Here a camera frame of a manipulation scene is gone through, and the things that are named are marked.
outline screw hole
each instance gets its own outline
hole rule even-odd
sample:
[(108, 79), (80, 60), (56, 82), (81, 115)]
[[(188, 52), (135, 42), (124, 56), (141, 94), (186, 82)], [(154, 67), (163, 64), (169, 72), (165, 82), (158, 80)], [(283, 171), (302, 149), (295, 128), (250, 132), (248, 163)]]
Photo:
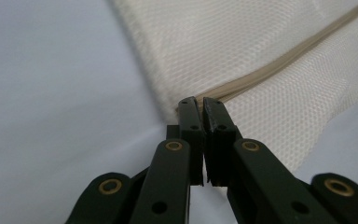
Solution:
[(167, 204), (164, 203), (164, 202), (158, 202), (158, 203), (153, 203), (152, 205), (152, 211), (155, 213), (155, 214), (163, 214), (167, 211)]
[(98, 190), (101, 194), (110, 195), (118, 192), (121, 189), (122, 183), (118, 179), (107, 179), (100, 184)]
[(180, 142), (169, 142), (165, 145), (165, 148), (176, 151), (182, 149), (183, 145)]
[(351, 186), (337, 179), (332, 179), (332, 178), (326, 179), (324, 181), (324, 185), (330, 191), (344, 197), (351, 197), (354, 194), (354, 190), (353, 188), (351, 188)]
[(292, 208), (300, 214), (308, 214), (310, 212), (309, 208), (300, 202), (292, 202)]
[(249, 151), (257, 151), (260, 149), (260, 146), (254, 142), (243, 142), (242, 148), (247, 149)]

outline white fabric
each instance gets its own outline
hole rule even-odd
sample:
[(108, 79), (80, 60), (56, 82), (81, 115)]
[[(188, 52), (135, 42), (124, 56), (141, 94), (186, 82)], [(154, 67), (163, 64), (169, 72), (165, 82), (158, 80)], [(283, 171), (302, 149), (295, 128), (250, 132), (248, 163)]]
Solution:
[(177, 102), (272, 62), (358, 0), (113, 0), (169, 123)]
[[(115, 1), (168, 122), (176, 104), (271, 63), (358, 1)], [(294, 171), (324, 125), (358, 100), (358, 18), (227, 103), (245, 137)]]
[(356, 101), (358, 19), (226, 106), (244, 136), (265, 143), (294, 171), (326, 122)]

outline white surface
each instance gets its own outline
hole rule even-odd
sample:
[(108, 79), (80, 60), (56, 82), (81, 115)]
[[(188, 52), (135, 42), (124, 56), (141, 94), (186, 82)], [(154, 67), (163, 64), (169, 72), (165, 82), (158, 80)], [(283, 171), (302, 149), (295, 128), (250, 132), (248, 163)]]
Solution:
[[(358, 153), (335, 147), (358, 147), (358, 104), (332, 124), (300, 178), (358, 180)], [(164, 126), (104, 1), (0, 0), (0, 224), (63, 223), (96, 176), (144, 169)], [(192, 189), (190, 223), (234, 222), (219, 192)]]

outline metal bolt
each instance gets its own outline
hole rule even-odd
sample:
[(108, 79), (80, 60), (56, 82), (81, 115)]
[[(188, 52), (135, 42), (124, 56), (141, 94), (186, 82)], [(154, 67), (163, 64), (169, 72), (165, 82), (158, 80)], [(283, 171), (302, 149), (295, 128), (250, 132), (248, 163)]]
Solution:
[(260, 146), (254, 142), (243, 142), (242, 148), (249, 151), (257, 151), (258, 149), (260, 149)]
[(101, 194), (110, 195), (118, 192), (121, 189), (122, 183), (118, 179), (107, 179), (100, 184), (98, 190)]
[(180, 142), (169, 142), (165, 145), (165, 148), (172, 150), (172, 151), (177, 151), (182, 149), (183, 145)]
[(351, 188), (351, 186), (337, 179), (326, 179), (324, 181), (324, 185), (330, 191), (344, 197), (351, 197), (354, 194), (354, 190)]

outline zipper tape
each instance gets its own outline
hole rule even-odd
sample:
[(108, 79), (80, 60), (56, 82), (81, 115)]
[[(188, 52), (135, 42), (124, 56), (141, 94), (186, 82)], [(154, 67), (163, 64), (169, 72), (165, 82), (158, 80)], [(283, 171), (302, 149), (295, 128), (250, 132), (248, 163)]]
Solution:
[(206, 91), (196, 96), (199, 105), (202, 105), (204, 97), (211, 97), (221, 102), (226, 102), (252, 87), (260, 84), (264, 80), (279, 73), (284, 68), (295, 62), (298, 58), (306, 54), (308, 51), (315, 48), (319, 43), (324, 41), (327, 37), (335, 31), (344, 27), (346, 24), (354, 21), (358, 17), (358, 6), (343, 15), (338, 20), (332, 22), (330, 25), (322, 29), (316, 35), (311, 36), (305, 41), (301, 42), (275, 61), (255, 70), (254, 72), (243, 77), (232, 80), (226, 84), (218, 86), (214, 89)]

